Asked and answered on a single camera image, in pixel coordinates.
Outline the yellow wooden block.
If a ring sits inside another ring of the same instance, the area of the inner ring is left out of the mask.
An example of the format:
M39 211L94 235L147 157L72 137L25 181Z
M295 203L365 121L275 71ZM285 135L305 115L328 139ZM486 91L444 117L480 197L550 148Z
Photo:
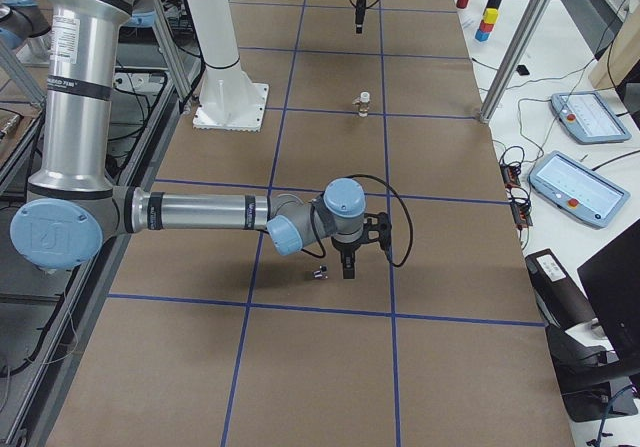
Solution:
M495 25L499 18L499 11L496 8L486 8L483 13L482 22L487 25Z

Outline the far blue teach pendant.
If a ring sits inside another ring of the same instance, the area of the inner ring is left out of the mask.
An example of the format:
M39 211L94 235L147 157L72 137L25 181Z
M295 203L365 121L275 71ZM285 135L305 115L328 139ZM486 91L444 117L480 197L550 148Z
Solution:
M596 91L556 93L551 106L558 120L578 143L621 143L631 134Z

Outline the near blue teach pendant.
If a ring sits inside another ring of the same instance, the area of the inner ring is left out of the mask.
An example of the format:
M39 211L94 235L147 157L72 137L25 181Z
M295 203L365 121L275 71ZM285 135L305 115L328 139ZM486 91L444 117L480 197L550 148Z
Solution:
M529 173L529 184L556 207L593 228L605 228L630 193L559 152L546 155Z

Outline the blue teach pendant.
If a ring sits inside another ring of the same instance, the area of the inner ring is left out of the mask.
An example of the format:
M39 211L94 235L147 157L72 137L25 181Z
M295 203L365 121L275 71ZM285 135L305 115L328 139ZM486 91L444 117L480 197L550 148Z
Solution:
M556 93L551 106L558 120L578 143L621 143L631 134L596 91Z
M529 184L556 207L593 228L605 228L630 193L559 152L546 155L529 173Z

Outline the red wooden block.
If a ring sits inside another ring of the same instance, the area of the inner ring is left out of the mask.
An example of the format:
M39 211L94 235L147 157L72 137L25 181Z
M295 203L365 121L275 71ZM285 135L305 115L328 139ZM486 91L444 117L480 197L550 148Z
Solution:
M493 30L493 28L494 28L493 24L481 21L478 30L482 33L490 33Z

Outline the small black box device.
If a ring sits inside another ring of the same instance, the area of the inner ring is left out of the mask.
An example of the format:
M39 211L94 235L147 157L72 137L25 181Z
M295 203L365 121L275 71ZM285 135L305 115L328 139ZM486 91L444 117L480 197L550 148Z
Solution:
M525 65L518 65L517 68L516 68L516 71L521 76L526 76L526 75L530 74L528 68Z

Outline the black computer monitor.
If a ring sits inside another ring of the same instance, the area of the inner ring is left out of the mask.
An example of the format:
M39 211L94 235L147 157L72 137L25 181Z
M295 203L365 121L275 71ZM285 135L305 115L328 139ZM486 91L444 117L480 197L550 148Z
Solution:
M578 268L591 307L621 358L639 354L639 222Z

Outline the aluminium frame post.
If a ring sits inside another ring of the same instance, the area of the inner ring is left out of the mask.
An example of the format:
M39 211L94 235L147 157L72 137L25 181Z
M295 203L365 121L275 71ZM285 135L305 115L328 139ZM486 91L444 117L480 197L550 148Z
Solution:
M488 124L551 0L529 0L478 114Z

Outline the blue wooden block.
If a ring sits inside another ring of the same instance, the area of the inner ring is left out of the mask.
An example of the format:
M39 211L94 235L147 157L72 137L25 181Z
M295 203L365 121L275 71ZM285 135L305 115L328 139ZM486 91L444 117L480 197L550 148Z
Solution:
M478 29L474 36L474 38L479 42L485 42L489 39L489 37L490 37L490 33L482 31L481 29Z

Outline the white brass PPR valve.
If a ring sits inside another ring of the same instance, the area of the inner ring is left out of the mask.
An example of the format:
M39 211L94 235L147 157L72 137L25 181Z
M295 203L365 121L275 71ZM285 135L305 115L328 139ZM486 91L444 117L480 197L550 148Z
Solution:
M355 106L359 117L365 118L369 115L370 102L371 95L368 91L360 92L359 95L352 101L352 104Z

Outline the orange electronics board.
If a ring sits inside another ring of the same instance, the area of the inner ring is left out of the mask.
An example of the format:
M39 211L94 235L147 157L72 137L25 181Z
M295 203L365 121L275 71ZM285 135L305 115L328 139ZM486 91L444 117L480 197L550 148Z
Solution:
M533 225L532 202L529 191L522 185L519 163L500 164L500 172L516 228L521 231Z

